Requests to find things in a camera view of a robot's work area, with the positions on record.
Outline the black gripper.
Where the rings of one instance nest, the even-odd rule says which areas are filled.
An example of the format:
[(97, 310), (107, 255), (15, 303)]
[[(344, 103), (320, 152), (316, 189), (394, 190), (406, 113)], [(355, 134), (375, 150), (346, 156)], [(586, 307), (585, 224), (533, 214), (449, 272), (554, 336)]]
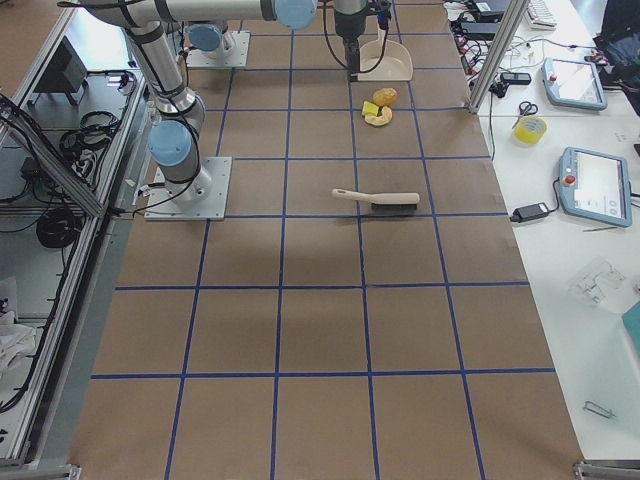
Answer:
[(360, 12), (347, 15), (335, 10), (334, 26), (344, 46), (349, 79), (356, 80), (361, 66), (359, 37), (365, 32), (366, 12), (362, 9)]

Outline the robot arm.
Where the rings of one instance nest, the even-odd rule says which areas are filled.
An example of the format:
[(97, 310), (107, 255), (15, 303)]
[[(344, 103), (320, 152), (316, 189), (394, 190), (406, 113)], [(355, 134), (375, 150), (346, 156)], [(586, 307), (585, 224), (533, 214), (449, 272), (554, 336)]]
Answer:
[[(290, 30), (308, 27), (313, 20), (317, 1), (262, 1), (261, 4), (271, 8), (271, 17), (277, 19)], [(327, 32), (327, 7), (322, 7), (323, 32), (327, 48), (336, 63), (349, 74), (349, 81), (356, 82), (364, 74), (378, 68), (385, 56), (386, 42), (391, 15), (390, 1), (333, 1), (334, 29), (342, 39), (345, 61), (342, 62), (329, 41)], [(381, 53), (368, 68), (361, 66), (359, 37), (365, 32), (366, 20), (375, 17), (378, 26), (384, 31)], [(215, 52), (224, 45), (223, 21), (191, 23), (187, 29), (188, 38), (193, 47), (204, 52)]]
[(195, 26), (216, 21), (277, 21), (303, 29), (315, 16), (315, 1), (59, 1), (60, 8), (79, 8), (119, 27), (128, 37), (134, 59), (150, 85), (161, 121), (148, 137), (151, 154), (164, 175), (171, 201), (193, 201), (210, 189), (211, 177), (200, 159), (199, 131), (205, 107), (183, 77), (164, 25)]

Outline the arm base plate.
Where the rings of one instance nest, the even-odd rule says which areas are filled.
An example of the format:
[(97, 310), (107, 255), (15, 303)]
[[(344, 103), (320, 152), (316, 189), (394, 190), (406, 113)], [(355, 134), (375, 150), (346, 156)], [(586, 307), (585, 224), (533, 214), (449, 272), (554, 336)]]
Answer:
[(222, 33), (215, 25), (192, 25), (188, 30), (191, 49), (187, 64), (195, 69), (244, 68), (250, 43), (249, 31)]
[(231, 157), (202, 157), (201, 171), (185, 193), (170, 200), (181, 191), (171, 182), (151, 191), (151, 207), (144, 217), (150, 221), (223, 220), (232, 161)]

